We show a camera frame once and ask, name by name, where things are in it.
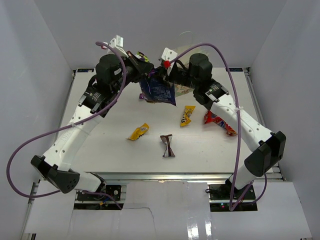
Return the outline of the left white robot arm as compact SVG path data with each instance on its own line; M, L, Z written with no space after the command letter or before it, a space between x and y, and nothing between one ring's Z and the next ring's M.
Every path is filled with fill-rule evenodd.
M141 52L133 55L127 51L121 58L115 54L102 56L66 129L47 151L31 159L31 165L64 194L84 190L96 200L103 198L106 193L104 181L96 174L73 170L72 162L91 131L116 103L121 87L138 83L153 67Z

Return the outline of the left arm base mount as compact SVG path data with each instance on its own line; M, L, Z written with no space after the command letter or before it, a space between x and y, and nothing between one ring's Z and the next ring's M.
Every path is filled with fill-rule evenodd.
M101 189L97 190L97 193L105 193L113 197L116 201L121 199L121 185L105 185ZM82 193L81 191L77 192L76 199L78 201L104 201L108 197L105 195L94 195Z

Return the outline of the brown white candy bar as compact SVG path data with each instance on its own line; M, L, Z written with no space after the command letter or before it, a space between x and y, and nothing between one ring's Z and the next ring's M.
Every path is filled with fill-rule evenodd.
M171 148L172 137L172 134L160 136L161 141L165 144L165 151L162 155L163 158L174 158L176 156Z

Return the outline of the yellow candy pack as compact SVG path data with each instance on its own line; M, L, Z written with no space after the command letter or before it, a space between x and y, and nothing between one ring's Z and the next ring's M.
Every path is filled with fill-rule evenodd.
M147 123L144 123L143 125L141 125L140 127L137 127L133 133L127 138L127 140L130 141L136 141L137 139L139 139L141 136L143 136L145 133L148 132L149 130L149 125Z
M183 114L180 120L180 127L186 127L191 122L191 115L193 111L195 110L194 105L185 105Z

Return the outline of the blue chips bag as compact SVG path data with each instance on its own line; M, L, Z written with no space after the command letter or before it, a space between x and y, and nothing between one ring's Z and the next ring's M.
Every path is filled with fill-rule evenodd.
M175 87L172 83L159 82L154 78L154 69L139 81L141 93L148 103L165 103L176 106Z

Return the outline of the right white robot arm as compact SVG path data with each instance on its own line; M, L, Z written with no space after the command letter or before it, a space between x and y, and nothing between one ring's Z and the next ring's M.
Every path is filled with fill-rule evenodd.
M281 131L272 132L261 125L236 104L235 94L212 77L212 64L202 53L192 54L187 68L163 61L156 69L156 76L165 83L192 88L196 101L208 111L222 118L247 147L251 154L226 180L223 190L236 200L244 189L258 177L263 176L284 155L286 136Z

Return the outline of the green paper gift bag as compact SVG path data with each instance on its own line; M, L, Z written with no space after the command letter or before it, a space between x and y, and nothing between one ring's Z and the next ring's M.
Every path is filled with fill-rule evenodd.
M178 55L182 54L184 51L188 50L192 46L194 46L194 34L191 31L182 32L178 36L178 47L174 49ZM176 62L177 66L177 76L182 77L182 80L177 80L174 87L175 87L175 97L179 97L188 93L192 93L194 91L191 87L196 87L196 91L198 90L205 90L210 87L210 85L215 81L214 79L207 79L202 83L196 82L196 85L192 82L194 79L190 77L189 71L189 59L193 54L204 54L207 57L209 56L209 51L204 50L201 46L196 47L193 50L187 52L181 58L179 58Z

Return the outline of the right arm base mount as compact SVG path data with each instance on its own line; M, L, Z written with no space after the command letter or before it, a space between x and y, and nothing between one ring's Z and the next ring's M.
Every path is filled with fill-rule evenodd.
M230 192L229 186L226 184L210 184L205 192L209 196L209 206L211 213L230 212L229 201ZM257 204L252 203L256 199L256 194L253 186L249 188L246 194L240 199L238 205L233 210L234 212L255 212L258 210Z

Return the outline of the red snack bag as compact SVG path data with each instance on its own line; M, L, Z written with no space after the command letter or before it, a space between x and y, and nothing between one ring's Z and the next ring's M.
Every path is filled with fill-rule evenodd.
M204 115L204 124L215 123L216 125L220 126L224 130L226 130L226 134L228 136L234 137L237 135L237 132L227 124L221 117L217 116L216 114L212 113L211 111L207 111Z

